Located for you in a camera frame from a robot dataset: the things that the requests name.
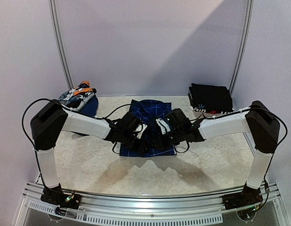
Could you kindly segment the blue plaid garment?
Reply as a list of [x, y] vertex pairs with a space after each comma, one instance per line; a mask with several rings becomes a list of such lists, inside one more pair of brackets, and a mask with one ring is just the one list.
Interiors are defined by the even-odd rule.
[[129, 111], [149, 127], [149, 132], [145, 134], [145, 141], [148, 145], [148, 150], [145, 153], [136, 153], [125, 145], [121, 145], [119, 156], [149, 158], [175, 155], [175, 150], [172, 145], [159, 150], [154, 148], [153, 144], [154, 139], [158, 136], [159, 130], [159, 126], [155, 123], [155, 120], [157, 118], [163, 118], [165, 115], [170, 113], [171, 110], [171, 102], [165, 103], [159, 100], [151, 99], [141, 101], [132, 100]]

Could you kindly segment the black t-shirt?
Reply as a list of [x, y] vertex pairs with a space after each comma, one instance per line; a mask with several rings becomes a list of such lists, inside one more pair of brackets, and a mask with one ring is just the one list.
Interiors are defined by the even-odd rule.
[[233, 112], [233, 101], [225, 86], [192, 83], [188, 93], [194, 112], [226, 114]]

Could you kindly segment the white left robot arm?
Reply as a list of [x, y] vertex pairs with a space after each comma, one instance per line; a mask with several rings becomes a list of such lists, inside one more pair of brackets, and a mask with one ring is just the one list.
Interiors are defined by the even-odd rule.
[[118, 120], [98, 118], [72, 110], [56, 99], [46, 99], [47, 104], [31, 119], [33, 145], [43, 185], [48, 188], [46, 196], [61, 204], [65, 194], [59, 186], [54, 150], [62, 131], [94, 136], [113, 144], [120, 143], [131, 151], [144, 154], [149, 145], [145, 135], [149, 127], [131, 112]]

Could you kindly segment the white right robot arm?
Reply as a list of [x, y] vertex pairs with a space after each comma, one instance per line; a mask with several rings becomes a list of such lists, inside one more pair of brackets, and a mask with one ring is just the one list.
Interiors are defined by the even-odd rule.
[[252, 162], [244, 191], [238, 196], [242, 205], [249, 205], [256, 199], [256, 191], [266, 178], [273, 155], [288, 134], [285, 122], [260, 101], [238, 111], [220, 116], [200, 116], [194, 120], [176, 108], [163, 118], [156, 119], [155, 123], [159, 130], [152, 143], [158, 150], [181, 142], [190, 144], [214, 137], [250, 133], [258, 153]]

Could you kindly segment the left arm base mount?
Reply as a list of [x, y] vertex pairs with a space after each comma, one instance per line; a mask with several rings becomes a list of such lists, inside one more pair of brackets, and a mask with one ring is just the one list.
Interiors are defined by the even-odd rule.
[[59, 187], [44, 188], [40, 200], [60, 208], [77, 210], [81, 204], [82, 196], [77, 193], [64, 193]]

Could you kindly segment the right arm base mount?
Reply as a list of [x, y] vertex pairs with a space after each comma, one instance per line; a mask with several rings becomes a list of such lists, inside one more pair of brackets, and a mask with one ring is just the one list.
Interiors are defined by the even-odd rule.
[[221, 197], [225, 210], [249, 210], [257, 212], [268, 201], [269, 193], [263, 198], [259, 190], [241, 191], [233, 194], [225, 194]]

